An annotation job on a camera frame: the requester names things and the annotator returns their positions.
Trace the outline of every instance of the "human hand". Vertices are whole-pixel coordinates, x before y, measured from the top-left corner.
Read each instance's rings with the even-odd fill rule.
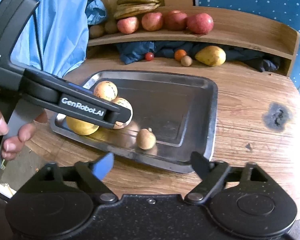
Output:
[[[36,119],[37,122],[47,122],[48,117],[45,111],[40,114]],[[23,125],[18,132],[18,136],[10,137],[6,139],[3,143],[3,148],[1,151],[1,156],[5,160],[11,161],[16,158],[17,153],[21,151],[25,142],[30,140],[35,133],[34,123],[28,123]],[[0,135],[6,135],[9,131],[9,127],[5,122],[1,112],[0,112]]]

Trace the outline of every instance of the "tray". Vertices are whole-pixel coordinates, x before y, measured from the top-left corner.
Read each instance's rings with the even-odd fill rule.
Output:
[[[214,148],[218,87],[210,79],[162,72],[106,70],[93,74],[83,87],[93,91],[110,80],[118,96],[132,105],[133,118],[119,130],[100,127],[89,136],[73,133],[65,115],[56,114],[54,132],[105,152],[179,173],[193,172],[190,155],[211,160]],[[151,127],[157,143],[151,150],[136,145],[140,129]]]

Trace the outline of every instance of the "orange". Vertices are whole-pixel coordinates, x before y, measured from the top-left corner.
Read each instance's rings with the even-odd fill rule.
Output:
[[[178,49],[178,50],[174,53],[174,58],[175,58],[177,61],[181,61],[181,59],[182,59],[184,56],[187,56],[187,53],[186,53],[186,51],[183,50],[183,49]]]

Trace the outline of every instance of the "screw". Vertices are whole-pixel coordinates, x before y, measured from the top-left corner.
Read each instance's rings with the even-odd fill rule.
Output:
[[[203,195],[200,193],[189,193],[187,198],[191,201],[200,201],[203,200]]]
[[[100,198],[100,200],[102,200],[104,202],[111,202],[116,199],[116,196],[113,193],[103,193],[100,195],[99,198]]]
[[[152,199],[152,198],[148,198],[147,199],[147,202],[149,203],[149,204],[155,204],[155,200],[154,199]]]

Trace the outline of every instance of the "wooden table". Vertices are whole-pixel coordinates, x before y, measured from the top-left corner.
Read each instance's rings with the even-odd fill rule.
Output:
[[[295,200],[300,219],[300,95],[290,78],[259,73],[242,63],[220,67],[193,64],[182,67],[173,59],[156,58],[151,62],[124,65],[116,53],[87,59],[66,79],[80,84],[88,76],[105,69],[163,71],[203,76],[218,85],[218,121],[213,158],[231,165],[257,162]],[[291,111],[283,132],[268,129],[262,120],[269,104],[278,102]],[[38,132],[27,143],[40,156],[60,165],[96,159],[102,152],[53,133],[49,124],[38,124]],[[117,195],[185,195],[199,182],[192,174],[176,174],[116,157],[114,168],[104,179]]]

